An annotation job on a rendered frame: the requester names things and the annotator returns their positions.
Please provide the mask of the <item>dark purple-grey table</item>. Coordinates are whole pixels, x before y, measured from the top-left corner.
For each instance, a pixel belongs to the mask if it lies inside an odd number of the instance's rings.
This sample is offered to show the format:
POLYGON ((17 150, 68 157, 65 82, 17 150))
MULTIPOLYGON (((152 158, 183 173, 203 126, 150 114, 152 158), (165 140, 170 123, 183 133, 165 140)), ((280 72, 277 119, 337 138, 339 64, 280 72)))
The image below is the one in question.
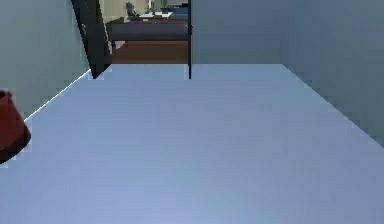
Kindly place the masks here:
POLYGON ((188 41, 189 23, 185 21, 129 21, 111 23, 107 27, 107 37, 116 41, 188 41))

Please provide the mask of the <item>blue box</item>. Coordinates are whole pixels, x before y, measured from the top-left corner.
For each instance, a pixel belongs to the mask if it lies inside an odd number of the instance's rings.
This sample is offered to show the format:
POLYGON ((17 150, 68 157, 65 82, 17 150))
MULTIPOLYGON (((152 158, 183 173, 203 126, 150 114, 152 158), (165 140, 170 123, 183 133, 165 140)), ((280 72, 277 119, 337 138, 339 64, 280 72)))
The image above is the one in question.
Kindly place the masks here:
POLYGON ((187 18, 189 16, 189 9, 187 7, 173 8, 171 16, 174 18, 187 18))

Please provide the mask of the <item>dark green house plant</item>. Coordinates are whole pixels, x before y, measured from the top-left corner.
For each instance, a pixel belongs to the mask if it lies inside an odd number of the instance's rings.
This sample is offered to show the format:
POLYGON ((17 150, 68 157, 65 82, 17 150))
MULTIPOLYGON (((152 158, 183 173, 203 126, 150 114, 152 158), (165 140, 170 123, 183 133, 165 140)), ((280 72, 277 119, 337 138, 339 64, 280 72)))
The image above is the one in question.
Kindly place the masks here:
POLYGON ((134 5, 131 2, 126 3, 126 11, 129 19, 134 19, 138 17, 138 14, 134 10, 134 5))

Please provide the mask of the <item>red-brown round pot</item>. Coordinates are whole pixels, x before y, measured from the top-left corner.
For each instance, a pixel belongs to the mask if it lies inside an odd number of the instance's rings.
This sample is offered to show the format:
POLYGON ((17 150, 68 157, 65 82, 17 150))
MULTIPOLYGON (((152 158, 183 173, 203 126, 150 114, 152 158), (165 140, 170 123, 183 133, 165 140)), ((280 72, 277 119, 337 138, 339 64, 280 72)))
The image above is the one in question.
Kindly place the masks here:
POLYGON ((12 99, 0 90, 0 164, 16 156, 31 140, 31 133, 12 99))

